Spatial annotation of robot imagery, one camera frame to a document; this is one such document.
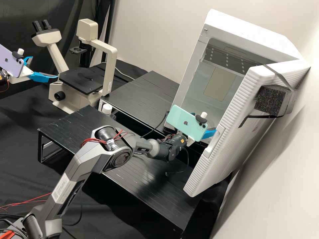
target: ribbed white panel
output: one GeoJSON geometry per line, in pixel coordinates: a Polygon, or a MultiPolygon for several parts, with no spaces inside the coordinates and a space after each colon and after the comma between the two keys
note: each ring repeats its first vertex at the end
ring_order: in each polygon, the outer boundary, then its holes
{"type": "MultiPolygon", "coordinates": [[[[292,87],[299,83],[309,69],[303,60],[274,63],[269,66],[281,73],[292,87]]],[[[201,155],[184,187],[188,195],[194,197],[226,178],[243,163],[256,145],[258,137],[260,138],[265,132],[271,120],[247,119],[241,128],[238,126],[247,115],[253,112],[254,98],[260,87],[268,84],[284,86],[273,72],[263,66],[251,67],[248,70],[219,122],[225,128],[224,133],[208,158],[201,155]]]]}

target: label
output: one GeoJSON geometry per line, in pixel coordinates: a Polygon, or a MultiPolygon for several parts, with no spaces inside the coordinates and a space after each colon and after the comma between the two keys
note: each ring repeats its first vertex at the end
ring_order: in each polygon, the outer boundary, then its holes
{"type": "Polygon", "coordinates": [[[149,150],[145,148],[138,148],[137,151],[148,152],[149,150]]]}
{"type": "Polygon", "coordinates": [[[57,183],[56,187],[52,192],[53,200],[56,203],[63,204],[66,198],[71,193],[76,182],[70,181],[65,173],[63,173],[60,181],[57,183]]]}
{"type": "Polygon", "coordinates": [[[107,91],[111,91],[112,89],[112,81],[109,82],[109,86],[107,87],[107,91]]]}

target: white knob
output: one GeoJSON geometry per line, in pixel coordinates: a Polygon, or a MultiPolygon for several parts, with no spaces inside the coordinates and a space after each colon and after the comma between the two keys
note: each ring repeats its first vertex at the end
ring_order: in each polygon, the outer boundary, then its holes
{"type": "Polygon", "coordinates": [[[202,114],[200,115],[203,119],[206,119],[207,113],[206,112],[202,112],[202,114]]]}
{"type": "Polygon", "coordinates": [[[110,115],[112,113],[112,106],[110,104],[104,104],[102,107],[102,113],[110,115]]]}
{"type": "Polygon", "coordinates": [[[23,50],[22,48],[19,48],[19,49],[18,49],[18,54],[19,54],[19,55],[23,55],[23,53],[24,53],[24,50],[23,50]]]}

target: blue clamp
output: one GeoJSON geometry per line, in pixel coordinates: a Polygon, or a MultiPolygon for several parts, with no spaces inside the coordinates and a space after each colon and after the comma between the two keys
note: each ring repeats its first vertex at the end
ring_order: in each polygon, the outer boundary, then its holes
{"type": "Polygon", "coordinates": [[[212,137],[214,136],[216,132],[216,129],[207,129],[202,137],[202,139],[206,139],[206,138],[209,138],[209,137],[212,137]]]}
{"type": "MultiPolygon", "coordinates": [[[[33,56],[27,56],[23,59],[24,65],[27,66],[27,60],[33,58],[33,56]]],[[[40,72],[34,71],[32,75],[28,76],[31,80],[41,83],[48,83],[51,78],[57,78],[58,76],[55,75],[44,75],[40,72]]]]}

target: gray robotic arm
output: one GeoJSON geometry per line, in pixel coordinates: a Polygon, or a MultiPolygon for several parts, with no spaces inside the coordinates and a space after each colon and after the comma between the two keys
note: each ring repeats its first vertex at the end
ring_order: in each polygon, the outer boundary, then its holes
{"type": "Polygon", "coordinates": [[[58,238],[62,232],[62,216],[92,172],[102,173],[124,165],[133,154],[171,161],[186,146],[186,137],[175,135],[161,141],[137,139],[132,135],[115,139],[119,130],[103,126],[92,131],[91,138],[106,143],[87,142],[74,155],[45,204],[34,207],[22,219],[30,239],[58,238]]]}

